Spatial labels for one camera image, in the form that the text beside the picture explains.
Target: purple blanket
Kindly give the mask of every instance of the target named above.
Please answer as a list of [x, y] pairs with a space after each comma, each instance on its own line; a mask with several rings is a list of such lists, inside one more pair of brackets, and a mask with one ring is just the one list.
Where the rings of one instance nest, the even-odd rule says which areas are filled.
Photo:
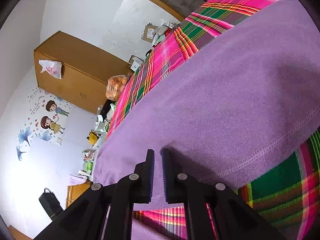
[[142, 98], [100, 150], [94, 181], [118, 182], [154, 149], [152, 201], [135, 210], [168, 208], [161, 148], [174, 149], [200, 181], [239, 188], [319, 126], [320, 33], [298, 0], [281, 0], [218, 36]]

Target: white wall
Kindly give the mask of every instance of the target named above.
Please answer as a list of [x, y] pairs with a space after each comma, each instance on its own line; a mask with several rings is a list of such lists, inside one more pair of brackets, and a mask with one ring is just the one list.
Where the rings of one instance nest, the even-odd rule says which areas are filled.
[[61, 30], [128, 61], [151, 49], [145, 25], [165, 21], [179, 22], [149, 0], [47, 0], [41, 42]]
[[30, 69], [7, 104], [0, 119], [2, 180], [0, 214], [7, 225], [13, 225], [34, 238], [50, 222], [38, 200], [45, 187], [51, 189], [65, 207], [69, 174], [82, 167], [82, 151], [90, 147], [86, 137], [94, 127], [95, 115], [79, 107], [70, 113], [62, 145], [34, 138], [30, 152], [19, 161], [15, 147], [17, 135], [28, 117], [27, 96], [36, 87], [34, 68]]
[[21, 0], [0, 30], [0, 117], [12, 93], [33, 66], [46, 0]]

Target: plaid bed sheet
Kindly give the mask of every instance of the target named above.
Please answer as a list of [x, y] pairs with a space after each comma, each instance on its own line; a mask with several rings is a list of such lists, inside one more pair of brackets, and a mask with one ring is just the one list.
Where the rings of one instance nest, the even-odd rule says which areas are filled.
[[[155, 85], [226, 30], [279, 0], [209, 0], [151, 52], [122, 93], [108, 137]], [[302, 239], [319, 213], [320, 130], [283, 163], [236, 192], [273, 226], [300, 224]], [[183, 207], [133, 217], [170, 239], [187, 239]]]

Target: brown hair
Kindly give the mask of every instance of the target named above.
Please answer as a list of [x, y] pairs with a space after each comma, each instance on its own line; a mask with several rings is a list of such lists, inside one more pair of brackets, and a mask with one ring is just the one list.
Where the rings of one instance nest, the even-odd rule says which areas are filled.
[[56, 104], [56, 102], [53, 101], [53, 100], [48, 101], [48, 102], [47, 102], [47, 105], [45, 106], [45, 109], [47, 109], [47, 111], [50, 112], [50, 107], [51, 107], [52, 105], [57, 105], [57, 104]]
[[50, 125], [46, 125], [45, 122], [47, 121], [47, 119], [49, 119], [51, 121], [51, 119], [47, 116], [42, 117], [41, 121], [40, 121], [40, 125], [43, 129], [48, 129]]

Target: cartoon boy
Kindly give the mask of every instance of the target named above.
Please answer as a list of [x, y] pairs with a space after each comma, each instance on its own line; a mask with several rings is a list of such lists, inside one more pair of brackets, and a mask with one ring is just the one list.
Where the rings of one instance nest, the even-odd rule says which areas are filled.
[[44, 116], [42, 117], [40, 121], [40, 125], [43, 129], [50, 129], [53, 131], [54, 134], [60, 132], [63, 133], [61, 130], [64, 130], [64, 128], [61, 127], [61, 125], [55, 123], [52, 121], [49, 117]]
[[45, 106], [45, 109], [47, 109], [48, 112], [56, 112], [57, 114], [62, 114], [68, 116], [68, 112], [61, 109], [61, 107], [57, 107], [57, 104], [55, 101], [50, 100], [48, 101], [47, 105]]

